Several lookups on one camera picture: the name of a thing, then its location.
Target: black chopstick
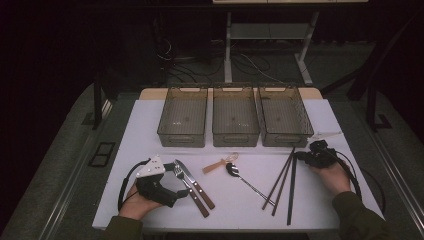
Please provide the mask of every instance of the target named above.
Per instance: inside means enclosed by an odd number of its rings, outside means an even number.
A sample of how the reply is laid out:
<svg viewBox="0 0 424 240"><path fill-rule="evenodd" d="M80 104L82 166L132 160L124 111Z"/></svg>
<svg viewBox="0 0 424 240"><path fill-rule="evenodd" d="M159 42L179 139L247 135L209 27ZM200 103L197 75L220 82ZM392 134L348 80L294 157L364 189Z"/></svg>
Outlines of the black chopstick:
<svg viewBox="0 0 424 240"><path fill-rule="evenodd" d="M282 176L282 175L283 175L283 173L286 171L287 164L291 161L291 158L293 157L293 154L294 154L294 147L293 147L293 150L291 151L291 153L290 153L289 157L287 158L287 161L286 161L286 163L284 164L284 167L283 167L283 169L281 170L280 175L278 175L277 181L275 181L275 184L274 184L274 186L272 187L271 192L269 193L268 197L266 198L265 203L264 203L264 205L262 206L262 210L265 210L266 205L268 205L269 200L270 200L270 198L271 198L272 194L274 193L274 190L275 190L275 188L277 187L277 184L278 184L278 182L280 181L281 176Z"/></svg>
<svg viewBox="0 0 424 240"><path fill-rule="evenodd" d="M280 197L281 197L281 193L283 192L284 183L286 182L287 173L289 172L290 165L292 163L293 155L290 155L290 156L291 157L289 157L289 159L287 160L289 165L287 166L287 170L284 173L283 181L281 182L280 190L278 191L277 200L275 201L274 209L272 210L272 216L275 216L275 212L277 211L278 202L280 202Z"/></svg>
<svg viewBox="0 0 424 240"><path fill-rule="evenodd" d="M293 212L293 197L294 197L294 185L296 181L296 163L297 163L297 157L293 157L293 166L292 166L292 176L291 176L291 182L290 182L290 196L289 196L289 209L287 213L287 226L291 225L291 218L292 218L292 212Z"/></svg>

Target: table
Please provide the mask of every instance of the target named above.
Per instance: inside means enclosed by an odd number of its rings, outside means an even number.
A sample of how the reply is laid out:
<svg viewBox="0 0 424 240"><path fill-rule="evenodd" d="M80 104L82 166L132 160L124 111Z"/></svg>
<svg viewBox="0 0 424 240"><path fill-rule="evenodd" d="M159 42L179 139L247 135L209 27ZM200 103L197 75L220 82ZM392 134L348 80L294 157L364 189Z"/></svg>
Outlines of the table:
<svg viewBox="0 0 424 240"><path fill-rule="evenodd" d="M365 182L349 149L348 143L327 100L313 88L301 88L305 108L315 133L330 136L329 147L344 153L356 169L366 207L381 217L382 213ZM206 121L206 146L204 148L164 148L156 133L166 89L145 89L136 101L125 134L119 147L106 184L93 227L104 229L110 218L118 213L117 200L122 180L136 163L159 154L164 163L181 160L202 185L216 208L203 218L190 197L179 199L173 208L162 207L152 211L145 219L144 231L154 232L307 232L337 229L339 220L331 206L332 196L319 177L308 166L297 164L296 188L292 224L286 225L289 185L286 182L276 215L272 206L262 210L264 199L237 178L231 177L224 167L203 174L201 168L238 152L234 162L240 175L265 195L271 190L291 149L263 147L259 138L256 147L215 148L212 145L212 98L209 98ZM183 189L183 183L167 172L161 181L166 188Z"/></svg>

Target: metal spoon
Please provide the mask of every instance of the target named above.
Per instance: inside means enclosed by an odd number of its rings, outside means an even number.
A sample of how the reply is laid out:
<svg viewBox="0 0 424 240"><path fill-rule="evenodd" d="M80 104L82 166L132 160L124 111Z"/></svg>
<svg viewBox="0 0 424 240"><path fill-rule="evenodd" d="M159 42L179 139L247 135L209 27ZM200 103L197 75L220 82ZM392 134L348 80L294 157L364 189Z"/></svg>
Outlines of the metal spoon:
<svg viewBox="0 0 424 240"><path fill-rule="evenodd" d="M250 183L248 183L246 180L244 180L244 178L242 178L239 174L239 170L236 167L236 165L234 165L233 163L227 163L227 165L225 165L225 167L227 168L227 172L233 176L233 177L238 177L240 178L240 180L242 180L244 183L247 184L247 186L249 186L251 189L253 189L253 191L255 191L257 194L259 194L259 196L261 196L263 199L267 200L267 197L265 195L263 195L258 189L256 189L254 186L252 186ZM272 206L275 206L275 203L271 200L269 200L269 203Z"/></svg>

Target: transparent bin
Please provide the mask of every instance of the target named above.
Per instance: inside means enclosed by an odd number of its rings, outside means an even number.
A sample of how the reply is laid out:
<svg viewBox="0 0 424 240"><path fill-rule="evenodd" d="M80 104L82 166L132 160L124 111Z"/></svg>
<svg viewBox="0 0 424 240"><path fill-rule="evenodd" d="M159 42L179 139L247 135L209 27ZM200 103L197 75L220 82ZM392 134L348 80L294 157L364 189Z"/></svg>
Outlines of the transparent bin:
<svg viewBox="0 0 424 240"><path fill-rule="evenodd" d="M213 87L213 145L255 147L260 133L251 83L215 83Z"/></svg>
<svg viewBox="0 0 424 240"><path fill-rule="evenodd" d="M173 84L168 88L157 133L163 147L205 146L208 84Z"/></svg>
<svg viewBox="0 0 424 240"><path fill-rule="evenodd" d="M314 134L299 89L284 83L261 83L257 94L262 145L305 147Z"/></svg>

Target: wooden handle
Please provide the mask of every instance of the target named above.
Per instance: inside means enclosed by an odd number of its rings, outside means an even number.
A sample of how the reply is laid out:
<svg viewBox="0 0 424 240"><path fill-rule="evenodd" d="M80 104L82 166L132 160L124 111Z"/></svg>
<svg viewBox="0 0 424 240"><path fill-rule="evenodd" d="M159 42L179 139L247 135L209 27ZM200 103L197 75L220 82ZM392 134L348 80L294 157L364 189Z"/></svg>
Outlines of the wooden handle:
<svg viewBox="0 0 424 240"><path fill-rule="evenodd" d="M221 159L221 161L219 161L219 162L216 162L216 163L211 164L211 165L209 165L209 166L207 166L207 167L204 167L204 168L202 169L202 171L203 171L203 173L204 173L204 174L206 174L206 173L208 173L208 172L210 172L210 171L214 170L215 168L217 168L217 167L219 167L219 166L221 166L221 165L223 165L223 164L225 164L225 160L224 160L224 159Z"/></svg>
<svg viewBox="0 0 424 240"><path fill-rule="evenodd" d="M215 204L212 202L212 200L209 198L209 196L205 193L203 188L197 183L194 182L193 186L196 188L197 192L199 192L200 196L205 200L206 205L208 205L209 209L214 209Z"/></svg>
<svg viewBox="0 0 424 240"><path fill-rule="evenodd" d="M197 197L196 193L194 193L193 189L189 189L190 196L194 200L194 203L196 203L197 207L199 208L200 212L202 213L203 217L209 216L208 210L203 206L203 203L200 201L200 199Z"/></svg>

